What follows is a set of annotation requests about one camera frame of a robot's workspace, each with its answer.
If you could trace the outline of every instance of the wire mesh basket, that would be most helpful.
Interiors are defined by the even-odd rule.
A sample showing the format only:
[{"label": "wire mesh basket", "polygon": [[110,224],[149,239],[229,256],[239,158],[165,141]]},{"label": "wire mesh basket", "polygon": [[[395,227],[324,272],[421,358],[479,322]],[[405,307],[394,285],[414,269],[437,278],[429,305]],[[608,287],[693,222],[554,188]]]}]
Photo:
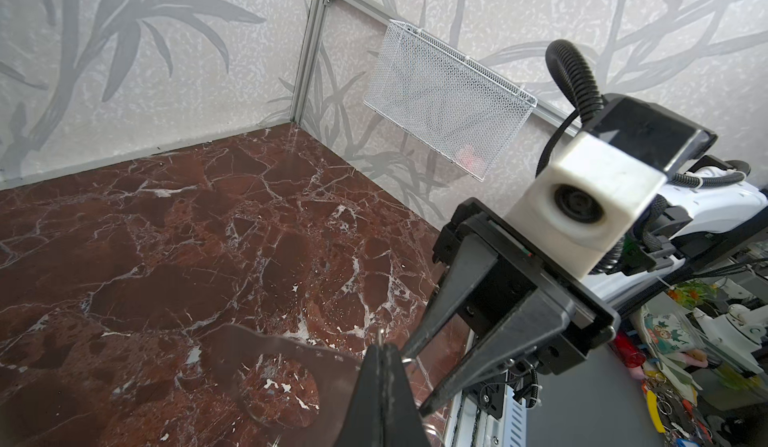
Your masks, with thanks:
[{"label": "wire mesh basket", "polygon": [[536,97],[416,26],[390,20],[365,104],[482,181]]}]

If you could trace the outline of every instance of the wall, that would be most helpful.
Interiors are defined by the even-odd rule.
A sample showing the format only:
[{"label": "wall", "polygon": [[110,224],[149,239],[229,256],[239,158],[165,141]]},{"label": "wall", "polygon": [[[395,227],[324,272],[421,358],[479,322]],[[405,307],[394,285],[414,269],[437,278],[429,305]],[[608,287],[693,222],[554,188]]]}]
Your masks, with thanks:
[{"label": "wall", "polygon": [[[750,181],[768,183],[768,0],[375,1],[567,111],[543,55],[551,40],[571,39],[605,92],[658,102],[715,130],[711,153],[748,161]],[[302,125],[438,227],[469,196],[506,212],[554,128],[532,117],[476,182],[362,104],[384,29],[332,4]]]},{"label": "wall", "polygon": [[309,0],[0,0],[0,188],[287,120]]}]

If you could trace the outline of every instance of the marble surface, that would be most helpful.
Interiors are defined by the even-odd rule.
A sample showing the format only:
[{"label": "marble surface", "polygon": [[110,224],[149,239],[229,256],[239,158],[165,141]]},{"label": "marble surface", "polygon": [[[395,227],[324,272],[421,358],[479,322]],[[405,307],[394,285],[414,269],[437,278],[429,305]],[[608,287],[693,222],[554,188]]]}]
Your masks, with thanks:
[{"label": "marble surface", "polygon": [[[328,375],[349,370],[229,324],[347,366],[379,328],[402,346],[436,236],[292,125],[2,191],[0,444],[246,447],[322,429],[339,408],[321,402]],[[408,369],[418,401],[467,333],[455,319]]]}]

